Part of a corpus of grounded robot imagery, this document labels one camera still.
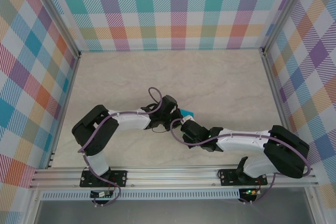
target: blue object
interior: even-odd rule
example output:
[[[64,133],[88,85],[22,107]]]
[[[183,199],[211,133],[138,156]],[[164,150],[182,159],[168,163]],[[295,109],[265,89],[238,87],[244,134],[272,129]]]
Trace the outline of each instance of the blue object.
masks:
[[[194,117],[194,112],[188,110],[181,110],[181,114],[183,115],[183,117],[186,117],[187,115],[191,115],[192,117]]]

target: floor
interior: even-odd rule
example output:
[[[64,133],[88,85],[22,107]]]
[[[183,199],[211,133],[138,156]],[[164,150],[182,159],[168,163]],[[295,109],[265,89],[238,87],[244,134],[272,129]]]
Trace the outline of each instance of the floor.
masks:
[[[138,109],[152,103],[147,93],[151,86],[174,97],[179,108],[194,112],[206,128],[260,131],[280,124],[258,50],[84,53],[52,166],[85,165],[71,129],[95,105]],[[237,164],[246,155],[188,149],[170,132],[150,130],[115,133],[104,152],[110,166]]]

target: marble surface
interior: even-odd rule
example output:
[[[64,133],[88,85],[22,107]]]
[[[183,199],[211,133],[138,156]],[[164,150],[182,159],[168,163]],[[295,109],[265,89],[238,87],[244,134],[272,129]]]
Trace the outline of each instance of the marble surface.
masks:
[[[280,124],[258,50],[84,53],[52,166],[85,165],[71,129],[95,105],[138,109],[152,103],[151,86],[174,97],[179,108],[193,111],[206,128],[260,131]],[[237,164],[247,154],[188,149],[170,132],[151,130],[115,133],[104,152],[110,166]]]

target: purple cable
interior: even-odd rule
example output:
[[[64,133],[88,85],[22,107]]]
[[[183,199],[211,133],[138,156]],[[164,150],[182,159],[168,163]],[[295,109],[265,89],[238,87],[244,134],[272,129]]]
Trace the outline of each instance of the purple cable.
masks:
[[[90,167],[90,163],[89,163],[89,161],[88,161],[87,156],[86,156],[85,153],[84,153],[84,150],[85,150],[85,148],[88,147],[88,145],[91,143],[91,141],[92,141],[93,138],[95,137],[95,135],[96,135],[96,133],[98,132],[98,130],[102,127],[102,125],[103,125],[108,119],[110,119],[111,117],[116,116],[116,115],[123,115],[123,114],[149,115],[149,114],[152,114],[152,113],[158,111],[158,109],[159,109],[159,108],[161,107],[161,105],[162,105],[162,94],[161,94],[161,92],[160,92],[157,88],[155,88],[155,87],[150,87],[150,88],[148,89],[148,93],[149,93],[149,95],[151,96],[151,98],[152,98],[156,103],[157,103],[157,100],[156,100],[156,99],[154,98],[154,96],[152,95],[152,93],[151,93],[151,89],[156,90],[156,91],[159,93],[159,96],[160,96],[160,102],[158,103],[159,105],[157,106],[156,109],[154,109],[154,110],[152,110],[152,111],[150,111],[150,112],[122,111],[122,112],[114,113],[114,114],[111,114],[111,115],[107,116],[107,117],[104,118],[104,119],[101,121],[101,123],[97,126],[97,128],[94,130],[93,134],[90,136],[90,138],[89,138],[88,141],[85,143],[85,145],[83,145],[83,147],[82,147],[81,149],[79,149],[79,151],[78,151],[78,153],[83,153],[84,161],[85,161],[85,163],[87,164],[87,166],[88,166],[90,172],[91,172],[95,177],[97,177],[97,178],[100,179],[101,181],[104,181],[104,182],[106,182],[106,183],[109,183],[109,184],[111,184],[111,185],[117,187],[118,190],[119,190],[118,195],[116,196],[116,198],[114,198],[113,200],[110,200],[109,202],[105,203],[104,205],[99,205],[99,204],[97,204],[97,203],[96,203],[96,198],[94,198],[94,199],[93,199],[93,202],[96,204],[96,206],[97,206],[97,205],[99,205],[99,206],[101,206],[101,207],[103,207],[103,206],[108,206],[108,205],[112,204],[113,202],[115,202],[115,201],[120,197],[120,195],[121,195],[121,188],[120,188],[120,186],[119,186],[118,184],[116,184],[116,183],[114,183],[114,182],[112,182],[112,181],[109,181],[109,180],[107,180],[107,179],[104,179],[104,178],[100,177],[97,173],[95,173],[95,172],[93,171],[93,169]]]
[[[291,151],[293,151],[296,155],[298,155],[298,156],[303,160],[304,164],[305,164],[306,167],[307,167],[307,172],[303,175],[304,177],[305,177],[305,176],[308,176],[308,175],[310,174],[310,172],[311,172],[311,166],[310,166],[308,160],[307,160],[301,153],[299,153],[296,149],[294,149],[294,148],[293,148],[292,146],[290,146],[289,144],[287,144],[287,143],[285,143],[284,141],[281,141],[281,140],[279,140],[279,139],[277,139],[277,138],[275,138],[275,137],[272,137],[272,136],[266,136],[266,135],[258,135],[258,134],[247,134],[247,133],[229,133],[229,134],[223,134],[223,135],[219,135],[219,136],[213,136],[213,137],[211,137],[211,138],[209,138],[209,139],[207,139],[207,140],[204,140],[204,141],[202,141],[202,142],[191,144],[191,143],[185,143],[184,141],[182,141],[181,139],[179,139],[179,138],[175,135],[175,133],[174,133],[174,131],[173,131],[173,124],[174,124],[175,122],[178,122],[178,121],[182,121],[182,119],[175,119],[175,120],[172,121],[172,123],[170,124],[170,131],[171,131],[173,137],[174,137],[177,141],[179,141],[181,144],[184,144],[184,145],[187,145],[187,146],[199,146],[199,145],[208,143],[208,142],[210,142],[210,141],[212,141],[212,140],[214,140],[214,139],[217,139],[217,138],[220,138],[220,137],[227,137],[227,136],[231,136],[231,137],[233,137],[233,136],[247,136],[247,137],[267,138],[267,139],[273,140],[273,141],[275,141],[275,142],[277,142],[277,143],[279,143],[279,144],[282,144],[283,146],[289,148]],[[267,191],[266,191],[266,192],[265,192],[259,199],[255,200],[254,202],[259,202],[259,201],[261,201],[262,199],[264,199],[264,198],[269,194],[270,190],[272,189],[272,187],[273,187],[273,185],[274,185],[274,183],[275,183],[275,177],[276,177],[276,175],[277,175],[277,174],[274,174],[274,175],[273,175],[273,180],[272,180],[272,182],[271,182],[271,184],[270,184],[268,190],[267,190]]]

